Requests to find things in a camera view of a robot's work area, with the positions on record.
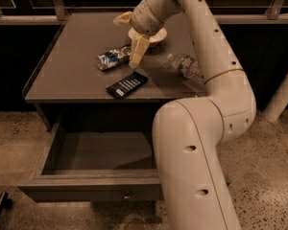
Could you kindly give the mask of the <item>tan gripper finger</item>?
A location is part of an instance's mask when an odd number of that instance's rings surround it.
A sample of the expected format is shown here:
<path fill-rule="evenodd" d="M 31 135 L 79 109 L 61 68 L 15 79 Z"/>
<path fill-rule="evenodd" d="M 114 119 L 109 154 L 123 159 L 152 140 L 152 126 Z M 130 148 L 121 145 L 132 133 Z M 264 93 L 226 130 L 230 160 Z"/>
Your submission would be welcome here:
<path fill-rule="evenodd" d="M 117 26 L 129 26 L 131 24 L 132 12 L 126 11 L 113 19 L 113 23 Z"/>
<path fill-rule="evenodd" d="M 135 69 L 139 65 L 149 46 L 150 38 L 146 34 L 136 35 L 132 39 L 132 51 L 129 61 L 129 66 L 131 69 Z"/>

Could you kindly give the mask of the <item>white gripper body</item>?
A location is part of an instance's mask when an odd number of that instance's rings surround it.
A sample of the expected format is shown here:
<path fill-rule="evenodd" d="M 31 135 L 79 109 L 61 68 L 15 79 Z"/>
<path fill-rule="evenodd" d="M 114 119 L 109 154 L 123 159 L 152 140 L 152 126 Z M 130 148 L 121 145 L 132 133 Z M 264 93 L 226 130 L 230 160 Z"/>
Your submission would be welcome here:
<path fill-rule="evenodd" d="M 142 0 L 132 12 L 131 25 L 140 34 L 156 35 L 163 27 L 163 22 L 160 2 Z"/>

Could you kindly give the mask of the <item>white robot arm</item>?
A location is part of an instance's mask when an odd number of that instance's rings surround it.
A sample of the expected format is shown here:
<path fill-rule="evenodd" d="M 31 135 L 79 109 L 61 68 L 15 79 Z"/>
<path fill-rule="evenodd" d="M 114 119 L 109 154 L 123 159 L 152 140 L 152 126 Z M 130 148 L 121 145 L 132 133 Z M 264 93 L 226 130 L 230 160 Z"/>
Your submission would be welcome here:
<path fill-rule="evenodd" d="M 137 31 L 130 57 L 130 66 L 136 67 L 150 36 L 177 12 L 183 12 L 188 23 L 206 94 L 165 104 L 153 121 L 153 147 L 170 230 L 241 230 L 216 147 L 246 132 L 256 103 L 207 3 L 143 0 L 113 22 Z"/>

